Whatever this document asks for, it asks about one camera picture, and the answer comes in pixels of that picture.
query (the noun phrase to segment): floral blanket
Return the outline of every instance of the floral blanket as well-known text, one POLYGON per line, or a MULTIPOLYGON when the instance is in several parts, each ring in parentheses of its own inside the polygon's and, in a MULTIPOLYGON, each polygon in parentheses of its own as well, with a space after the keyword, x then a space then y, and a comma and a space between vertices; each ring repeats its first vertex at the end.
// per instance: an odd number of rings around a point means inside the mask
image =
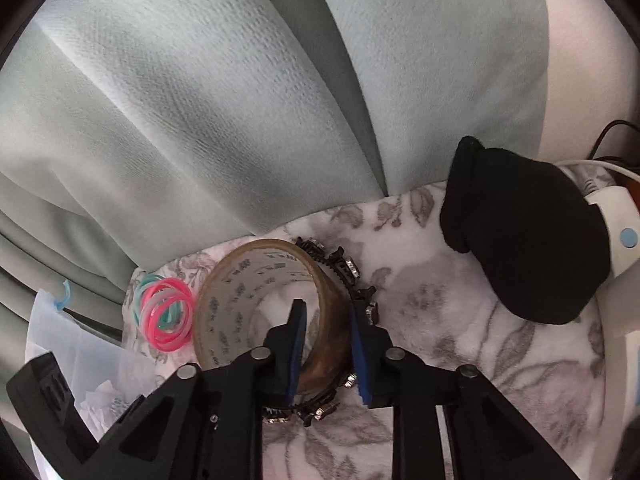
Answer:
MULTIPOLYGON (((603 170, 576 168, 569 176, 585 194, 613 184, 603 170)), ((604 406, 604 345, 594 300, 564 326, 520 319, 504 308, 472 254, 444 242, 438 223, 445 184, 414 189, 378 202, 346 205, 281 226, 265 237, 313 237, 343 246, 378 288, 380 326, 395 345, 425 362, 454 369, 472 363, 518 408, 583 479, 604 406)), ((228 252, 255 237, 220 244, 158 270, 197 292, 228 252)), ((171 354, 149 348, 131 317, 132 290, 123 306, 124 346, 152 357, 169 376, 194 361, 193 346, 171 354)), ((288 310, 290 305, 281 305, 288 310)), ((305 429, 299 421, 264 426, 264 478, 384 480, 390 478, 392 412, 368 410, 357 392, 341 389, 340 408, 305 429)))

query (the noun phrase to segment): clear rubber band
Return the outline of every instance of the clear rubber band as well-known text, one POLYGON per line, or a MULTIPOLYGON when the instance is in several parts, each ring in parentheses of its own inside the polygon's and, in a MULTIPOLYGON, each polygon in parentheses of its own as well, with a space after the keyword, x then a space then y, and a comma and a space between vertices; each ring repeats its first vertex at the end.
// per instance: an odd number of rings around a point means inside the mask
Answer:
POLYGON ((136 287, 132 304, 133 319, 153 348, 173 352, 191 338, 195 299, 178 278, 148 274, 136 287))

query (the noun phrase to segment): white device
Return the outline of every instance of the white device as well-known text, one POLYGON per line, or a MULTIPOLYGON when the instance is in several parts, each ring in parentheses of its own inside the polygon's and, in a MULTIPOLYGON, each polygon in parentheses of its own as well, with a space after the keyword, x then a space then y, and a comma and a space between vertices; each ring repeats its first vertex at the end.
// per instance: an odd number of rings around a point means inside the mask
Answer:
POLYGON ((606 382, 604 419, 590 477, 605 480, 624 430, 640 415, 640 214, 625 187, 606 187, 586 200, 600 208, 610 240, 611 274, 596 293, 606 382))
POLYGON ((640 214, 626 187, 609 186, 585 197, 602 213, 611 251, 611 273, 616 278, 640 259, 640 214))

